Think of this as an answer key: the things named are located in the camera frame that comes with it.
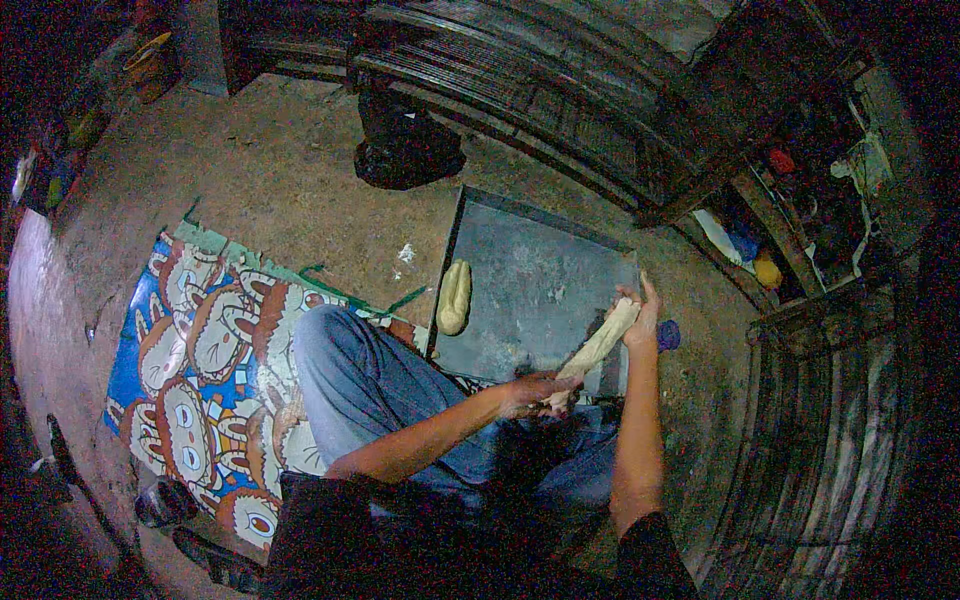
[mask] dough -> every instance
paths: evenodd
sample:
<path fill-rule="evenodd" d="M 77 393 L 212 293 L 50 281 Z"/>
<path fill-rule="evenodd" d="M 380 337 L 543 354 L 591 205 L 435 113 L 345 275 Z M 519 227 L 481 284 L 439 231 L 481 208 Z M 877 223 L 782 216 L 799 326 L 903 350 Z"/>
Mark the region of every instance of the dough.
<path fill-rule="evenodd" d="M 621 298 L 610 317 L 600 325 L 596 333 L 590 336 L 590 339 L 573 355 L 573 358 L 560 369 L 557 378 L 566 379 L 577 375 L 585 375 L 590 369 L 596 367 L 623 337 L 630 325 L 634 324 L 636 316 L 640 314 L 640 308 L 642 308 L 640 302 L 634 302 L 629 298 Z M 553 409 L 564 408 L 569 402 L 570 394 L 572 394 L 570 391 L 557 392 L 544 402 L 549 402 Z"/>
<path fill-rule="evenodd" d="M 444 274 L 437 302 L 437 330 L 443 335 L 457 335 L 464 328 L 470 309 L 470 265 L 457 258 Z"/>

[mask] concrete floor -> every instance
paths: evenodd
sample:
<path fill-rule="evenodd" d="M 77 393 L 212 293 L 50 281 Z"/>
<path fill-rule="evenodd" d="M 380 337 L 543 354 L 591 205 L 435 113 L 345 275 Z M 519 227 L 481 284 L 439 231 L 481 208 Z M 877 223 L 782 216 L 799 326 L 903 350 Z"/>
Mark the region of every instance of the concrete floor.
<path fill-rule="evenodd" d="M 101 413 L 113 353 L 134 283 L 157 233 L 194 202 L 202 225 L 298 270 L 323 263 L 321 279 L 385 307 L 438 278 L 462 183 L 536 205 L 637 249 L 684 342 L 660 361 L 667 506 L 694 568 L 709 552 L 742 424 L 754 309 L 668 229 L 637 231 L 631 218 L 572 180 L 472 133 L 455 178 L 409 192 L 374 189 L 353 174 L 362 130 L 356 98 L 337 85 L 262 76 L 229 99 L 175 88 L 111 123 L 91 153 L 82 193 L 49 220 L 28 213 L 13 251 L 10 324 L 16 380 L 31 426 L 60 419 L 86 479 L 110 519 L 141 549 L 153 580 L 173 597 L 231 597 L 161 532 L 136 526 L 132 500 L 145 469 Z M 416 253 L 396 258 L 405 244 Z M 434 297 L 400 314 L 427 325 Z M 86 324 L 96 325 L 88 343 Z M 39 438 L 46 451 L 48 443 Z M 116 552 L 81 499 L 64 518 L 103 568 Z M 200 516 L 191 527 L 265 561 Z M 609 567 L 610 540 L 579 560 Z"/>

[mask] blue jeans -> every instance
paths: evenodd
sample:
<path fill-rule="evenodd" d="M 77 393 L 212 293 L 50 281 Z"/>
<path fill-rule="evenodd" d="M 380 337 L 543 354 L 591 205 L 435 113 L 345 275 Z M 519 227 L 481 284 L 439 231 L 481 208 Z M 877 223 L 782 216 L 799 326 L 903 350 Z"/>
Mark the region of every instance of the blue jeans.
<path fill-rule="evenodd" d="M 293 350 L 328 466 L 465 398 L 423 358 L 342 307 L 301 317 Z M 410 479 L 466 523 L 533 519 L 569 531 L 607 510 L 615 443 L 616 423 L 604 423 L 595 406 L 577 406 L 566 420 L 496 420 Z M 392 513 L 373 507 L 373 514 Z"/>

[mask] red object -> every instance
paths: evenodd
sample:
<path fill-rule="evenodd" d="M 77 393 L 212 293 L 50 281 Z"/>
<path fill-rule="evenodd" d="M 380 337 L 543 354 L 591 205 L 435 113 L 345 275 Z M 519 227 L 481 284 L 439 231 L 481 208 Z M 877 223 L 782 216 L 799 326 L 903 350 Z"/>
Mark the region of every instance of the red object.
<path fill-rule="evenodd" d="M 797 165 L 794 164 L 793 158 L 791 158 L 789 154 L 780 148 L 774 148 L 770 151 L 770 166 L 774 168 L 774 171 L 777 172 L 777 175 L 793 173 L 797 169 Z"/>

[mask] right hand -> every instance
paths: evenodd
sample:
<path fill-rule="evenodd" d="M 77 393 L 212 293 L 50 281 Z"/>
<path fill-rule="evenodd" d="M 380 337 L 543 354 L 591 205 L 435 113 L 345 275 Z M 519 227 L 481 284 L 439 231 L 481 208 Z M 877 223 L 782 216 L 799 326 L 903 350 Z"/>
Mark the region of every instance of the right hand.
<path fill-rule="evenodd" d="M 623 343 L 627 348 L 639 348 L 652 344 L 657 347 L 657 317 L 660 312 L 660 296 L 654 289 L 653 283 L 647 277 L 646 271 L 640 272 L 640 280 L 643 282 L 643 294 L 647 297 L 644 302 L 640 294 L 632 287 L 625 285 L 616 286 L 616 291 L 621 296 L 629 298 L 634 302 L 642 304 L 640 314 L 636 316 L 636 322 L 623 334 Z"/>

